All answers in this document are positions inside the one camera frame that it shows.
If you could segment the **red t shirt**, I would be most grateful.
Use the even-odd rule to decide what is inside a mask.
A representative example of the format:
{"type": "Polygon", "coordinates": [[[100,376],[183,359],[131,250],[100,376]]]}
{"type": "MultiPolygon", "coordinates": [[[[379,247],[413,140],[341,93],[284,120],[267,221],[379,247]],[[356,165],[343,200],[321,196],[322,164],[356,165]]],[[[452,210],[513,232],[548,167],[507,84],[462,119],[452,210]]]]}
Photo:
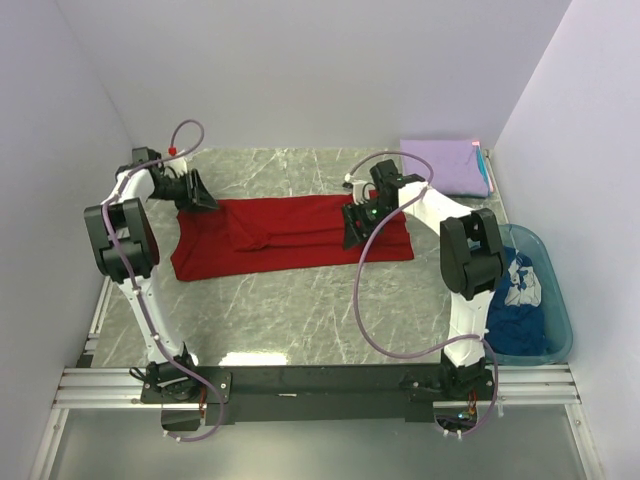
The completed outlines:
{"type": "Polygon", "coordinates": [[[233,275],[356,264],[361,245],[343,247],[347,195],[228,199],[207,213],[177,215],[175,277],[193,282],[233,275]]]}

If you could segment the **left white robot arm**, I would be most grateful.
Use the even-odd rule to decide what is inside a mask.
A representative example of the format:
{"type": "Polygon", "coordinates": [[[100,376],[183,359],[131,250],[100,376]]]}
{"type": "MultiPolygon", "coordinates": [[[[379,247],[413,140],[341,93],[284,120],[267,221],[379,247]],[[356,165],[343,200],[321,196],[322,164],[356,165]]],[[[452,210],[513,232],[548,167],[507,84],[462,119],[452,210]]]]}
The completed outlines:
{"type": "Polygon", "coordinates": [[[160,251],[145,211],[149,199],[169,201],[178,212],[195,214],[214,212],[219,203],[183,159],[173,165],[159,152],[141,147],[132,151],[130,164],[118,169],[108,197],[83,212],[96,265],[128,300],[145,340],[147,361],[183,365],[166,375],[164,389],[176,401],[186,402],[199,392],[200,378],[189,370],[198,360],[160,302],[160,251]]]}

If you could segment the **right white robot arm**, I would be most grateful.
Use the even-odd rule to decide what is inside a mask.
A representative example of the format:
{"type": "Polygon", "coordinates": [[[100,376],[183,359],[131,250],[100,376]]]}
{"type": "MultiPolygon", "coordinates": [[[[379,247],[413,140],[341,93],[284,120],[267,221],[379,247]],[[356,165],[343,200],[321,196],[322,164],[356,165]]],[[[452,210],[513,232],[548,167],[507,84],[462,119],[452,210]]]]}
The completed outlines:
{"type": "Polygon", "coordinates": [[[343,247],[361,247],[357,266],[365,264],[376,237],[394,218],[407,214],[439,238],[440,275],[450,292],[449,333],[436,345],[441,360],[432,390],[460,399],[486,380],[485,335],[490,303],[507,269],[499,226],[490,209],[473,210],[433,185],[435,172],[398,170],[392,153],[370,155],[370,180],[344,177],[352,200],[343,206],[343,247]]]}

